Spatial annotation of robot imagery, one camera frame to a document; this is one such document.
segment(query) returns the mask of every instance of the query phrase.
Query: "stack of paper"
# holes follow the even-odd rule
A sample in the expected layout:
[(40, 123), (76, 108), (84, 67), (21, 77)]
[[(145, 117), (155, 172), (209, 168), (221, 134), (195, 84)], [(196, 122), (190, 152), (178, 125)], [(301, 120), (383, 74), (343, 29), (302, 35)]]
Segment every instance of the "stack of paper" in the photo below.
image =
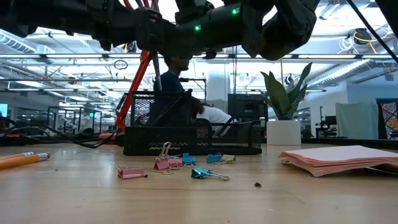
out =
[(363, 146), (323, 147), (283, 152), (283, 164), (293, 164), (315, 177), (388, 164), (398, 170), (398, 154)]

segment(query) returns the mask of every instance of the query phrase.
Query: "mesh desk organizer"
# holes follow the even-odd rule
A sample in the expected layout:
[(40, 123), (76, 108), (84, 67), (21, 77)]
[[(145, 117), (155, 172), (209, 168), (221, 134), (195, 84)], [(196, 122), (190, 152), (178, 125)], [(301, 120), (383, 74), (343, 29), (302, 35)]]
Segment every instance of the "mesh desk organizer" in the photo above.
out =
[(184, 93), (136, 91), (132, 96), (131, 126), (126, 127), (123, 154), (157, 156), (165, 142), (169, 154), (261, 154), (260, 121), (211, 124), (191, 121), (191, 90)]

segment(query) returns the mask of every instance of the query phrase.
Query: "wooden table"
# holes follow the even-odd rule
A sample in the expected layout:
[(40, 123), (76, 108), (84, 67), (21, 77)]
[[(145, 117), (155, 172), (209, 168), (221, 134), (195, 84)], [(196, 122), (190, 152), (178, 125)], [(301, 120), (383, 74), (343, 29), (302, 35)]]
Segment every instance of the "wooden table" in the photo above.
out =
[[(114, 146), (2, 147), (2, 156), (52, 156), (0, 170), (0, 223), (398, 223), (397, 178), (363, 170), (312, 177), (279, 164), (279, 153), (292, 149), (299, 147), (264, 146), (262, 155), (238, 156), (235, 164), (206, 165), (231, 176), (223, 182), (191, 179), (191, 169), (151, 173), (154, 157), (126, 157)], [(145, 167), (149, 177), (119, 180), (118, 165)]]

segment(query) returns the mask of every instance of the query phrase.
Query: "white shirt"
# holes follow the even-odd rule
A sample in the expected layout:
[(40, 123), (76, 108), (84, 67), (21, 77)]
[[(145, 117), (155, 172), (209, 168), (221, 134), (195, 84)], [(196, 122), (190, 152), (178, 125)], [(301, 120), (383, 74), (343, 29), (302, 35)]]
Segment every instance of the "white shirt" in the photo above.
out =
[(218, 108), (210, 106), (203, 107), (205, 109), (204, 112), (202, 114), (198, 113), (197, 118), (207, 119), (210, 123), (227, 123), (228, 120), (231, 119), (231, 115), (226, 114)]

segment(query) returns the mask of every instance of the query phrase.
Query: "blue shirt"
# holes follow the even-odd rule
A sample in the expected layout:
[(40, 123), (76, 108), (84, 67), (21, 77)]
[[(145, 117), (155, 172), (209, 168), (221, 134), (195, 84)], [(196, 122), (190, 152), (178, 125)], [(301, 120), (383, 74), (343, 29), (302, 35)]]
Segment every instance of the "blue shirt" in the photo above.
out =
[[(162, 83), (162, 91), (180, 93), (183, 90), (178, 77), (170, 71), (160, 76), (160, 82)], [(159, 91), (157, 80), (154, 83), (154, 91)]]

